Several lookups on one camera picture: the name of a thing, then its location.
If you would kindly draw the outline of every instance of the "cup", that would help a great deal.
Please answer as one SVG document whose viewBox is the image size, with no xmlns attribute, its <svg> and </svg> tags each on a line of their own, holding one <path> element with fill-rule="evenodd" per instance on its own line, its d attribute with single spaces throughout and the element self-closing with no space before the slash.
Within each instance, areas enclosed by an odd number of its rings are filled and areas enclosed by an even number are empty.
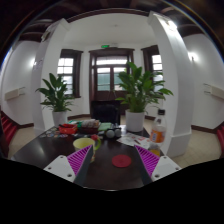
<svg viewBox="0 0 224 224">
<path fill-rule="evenodd" d="M 95 151 L 100 147 L 99 141 L 97 143 L 97 146 L 95 144 L 96 144 L 96 142 L 91 138 L 79 138 L 73 142 L 75 151 L 83 149 L 89 145 L 93 145 L 93 157 L 90 162 L 93 162 L 95 160 Z"/>
</svg>

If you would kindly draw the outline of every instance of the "red object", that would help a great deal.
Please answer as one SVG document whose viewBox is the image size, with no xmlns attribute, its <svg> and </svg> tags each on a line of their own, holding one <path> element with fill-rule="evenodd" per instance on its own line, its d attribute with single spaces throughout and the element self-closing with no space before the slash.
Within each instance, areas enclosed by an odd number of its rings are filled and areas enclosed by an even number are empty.
<svg viewBox="0 0 224 224">
<path fill-rule="evenodd" d="M 221 145 L 221 150 L 224 152 L 224 136 L 220 130 L 217 131 L 217 136 Z"/>
<path fill-rule="evenodd" d="M 224 126 L 222 126 L 222 135 L 224 136 Z"/>
<path fill-rule="evenodd" d="M 112 164 L 116 167 L 127 167 L 131 164 L 131 158 L 126 155 L 117 155 L 112 158 Z"/>
<path fill-rule="evenodd" d="M 2 129 L 5 134 L 6 142 L 9 146 L 12 138 L 18 129 L 17 125 L 1 111 Z"/>
<path fill-rule="evenodd" d="M 77 124 L 63 124 L 63 127 L 58 127 L 61 134 L 75 134 L 78 130 Z"/>
</svg>

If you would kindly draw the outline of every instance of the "red disc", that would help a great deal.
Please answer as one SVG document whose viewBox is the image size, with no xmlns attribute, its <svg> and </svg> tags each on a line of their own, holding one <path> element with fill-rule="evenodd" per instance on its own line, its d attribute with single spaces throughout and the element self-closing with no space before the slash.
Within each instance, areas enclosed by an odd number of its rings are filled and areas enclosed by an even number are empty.
<svg viewBox="0 0 224 224">
<path fill-rule="evenodd" d="M 112 164 L 116 167 L 127 167 L 131 164 L 131 158 L 126 155 L 117 155 L 112 158 Z"/>
</svg>

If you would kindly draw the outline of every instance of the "floor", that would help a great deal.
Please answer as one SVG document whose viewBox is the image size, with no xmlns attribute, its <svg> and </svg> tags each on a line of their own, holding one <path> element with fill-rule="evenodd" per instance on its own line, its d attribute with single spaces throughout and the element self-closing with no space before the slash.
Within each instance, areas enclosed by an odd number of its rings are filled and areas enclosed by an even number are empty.
<svg viewBox="0 0 224 224">
<path fill-rule="evenodd" d="M 89 118 L 79 118 L 76 120 L 86 120 Z M 153 121 L 145 120 L 144 127 L 151 132 Z M 125 116 L 121 116 L 121 124 L 125 124 Z M 10 158 L 14 153 L 21 149 L 24 145 L 35 138 L 33 127 L 19 129 L 10 143 Z M 221 155 L 221 148 L 218 138 L 215 134 L 205 133 L 201 131 L 192 130 L 192 135 L 186 153 L 182 156 L 174 157 L 172 160 L 176 162 L 181 168 L 189 165 L 208 162 L 219 159 Z"/>
</svg>

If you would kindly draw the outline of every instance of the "bottle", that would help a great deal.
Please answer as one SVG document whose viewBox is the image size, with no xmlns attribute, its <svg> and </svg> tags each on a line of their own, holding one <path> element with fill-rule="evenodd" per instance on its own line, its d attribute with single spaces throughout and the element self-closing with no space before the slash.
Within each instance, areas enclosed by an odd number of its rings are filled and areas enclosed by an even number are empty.
<svg viewBox="0 0 224 224">
<path fill-rule="evenodd" d="M 150 135 L 149 151 L 160 156 L 160 148 L 164 142 L 166 133 L 165 110 L 159 109 L 158 116 L 153 122 L 152 132 Z"/>
</svg>

